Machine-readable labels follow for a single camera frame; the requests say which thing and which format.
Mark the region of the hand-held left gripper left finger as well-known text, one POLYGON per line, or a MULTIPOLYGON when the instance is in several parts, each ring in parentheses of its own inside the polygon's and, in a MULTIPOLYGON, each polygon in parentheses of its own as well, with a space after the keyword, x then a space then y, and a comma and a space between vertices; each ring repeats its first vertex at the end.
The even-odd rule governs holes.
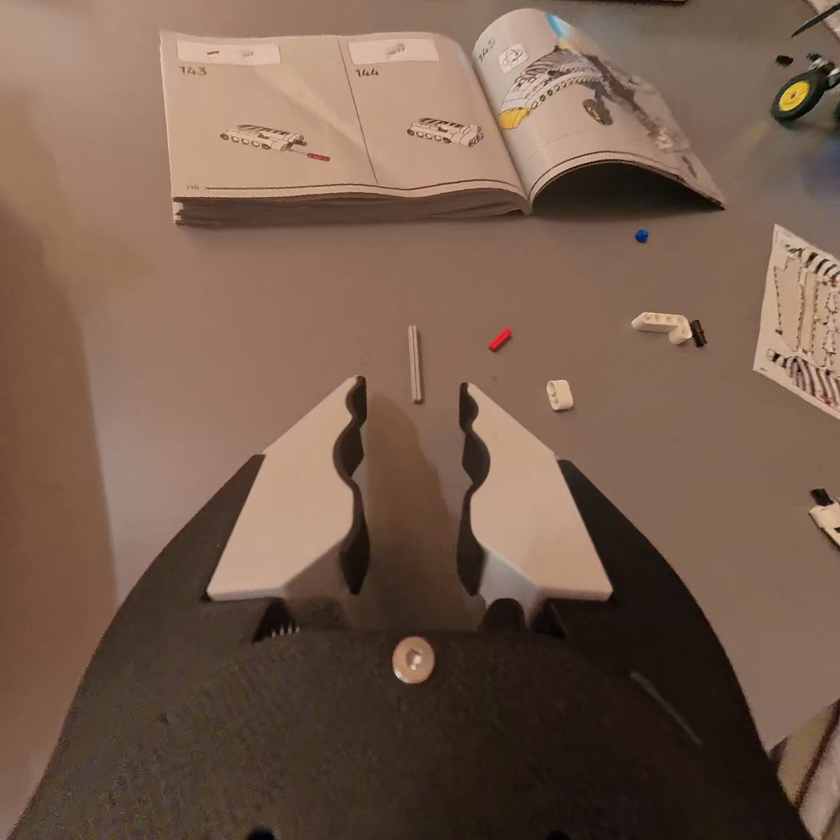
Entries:
POLYGON ((206 594, 338 601, 361 592, 368 528, 354 480, 366 381, 345 380, 267 447, 206 594))

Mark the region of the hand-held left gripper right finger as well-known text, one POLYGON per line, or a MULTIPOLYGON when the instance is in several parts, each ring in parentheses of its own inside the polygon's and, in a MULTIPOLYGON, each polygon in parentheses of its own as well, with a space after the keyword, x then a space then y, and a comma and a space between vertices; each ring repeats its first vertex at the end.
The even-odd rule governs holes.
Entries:
POLYGON ((458 394, 469 478, 457 572, 468 595, 517 603, 607 602, 613 584, 554 452, 472 383, 458 394))

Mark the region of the white striped lego assembly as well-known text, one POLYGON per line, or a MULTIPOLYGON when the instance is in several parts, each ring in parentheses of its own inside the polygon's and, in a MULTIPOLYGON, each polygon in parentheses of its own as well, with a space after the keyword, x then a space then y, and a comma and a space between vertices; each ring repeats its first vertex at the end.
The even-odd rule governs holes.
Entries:
POLYGON ((839 549, 839 499, 824 488, 811 490, 813 507, 808 511, 811 520, 829 541, 839 549))

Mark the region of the white angled lego beam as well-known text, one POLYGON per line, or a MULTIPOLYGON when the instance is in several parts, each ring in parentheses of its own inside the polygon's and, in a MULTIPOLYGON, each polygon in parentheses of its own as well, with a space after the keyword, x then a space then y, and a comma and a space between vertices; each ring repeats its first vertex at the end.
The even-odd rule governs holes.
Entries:
POLYGON ((662 333, 673 345, 693 340, 690 322, 678 314, 644 311, 631 321, 631 326, 639 332, 662 333))

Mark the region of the lego sticker sheet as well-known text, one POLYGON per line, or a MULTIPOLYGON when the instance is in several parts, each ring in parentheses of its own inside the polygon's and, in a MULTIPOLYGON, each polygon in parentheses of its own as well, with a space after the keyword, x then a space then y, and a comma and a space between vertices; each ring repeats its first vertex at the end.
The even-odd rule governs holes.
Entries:
POLYGON ((752 370, 839 418, 839 258, 773 226, 752 370))

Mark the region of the open lego instruction booklet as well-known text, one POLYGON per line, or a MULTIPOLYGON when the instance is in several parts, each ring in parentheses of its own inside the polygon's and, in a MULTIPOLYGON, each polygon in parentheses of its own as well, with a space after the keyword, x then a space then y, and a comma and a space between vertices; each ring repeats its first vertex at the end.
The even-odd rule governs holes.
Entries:
POLYGON ((592 165, 725 199, 658 90, 535 8, 470 56, 433 33, 161 32, 174 223, 263 228, 530 214, 592 165))

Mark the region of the yellow white lego vehicle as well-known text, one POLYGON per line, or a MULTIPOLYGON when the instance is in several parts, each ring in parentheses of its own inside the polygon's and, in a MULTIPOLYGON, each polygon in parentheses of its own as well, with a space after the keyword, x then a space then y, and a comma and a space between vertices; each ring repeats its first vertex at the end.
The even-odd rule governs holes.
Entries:
MULTIPOLYGON (((839 2, 826 7, 796 29, 791 37, 797 37, 825 23, 838 10, 839 2)), ((807 60, 807 68, 787 80, 773 99, 770 116, 778 123, 792 123, 804 117, 819 104, 826 93, 838 88, 838 60, 826 58, 819 53, 809 54, 807 60)))

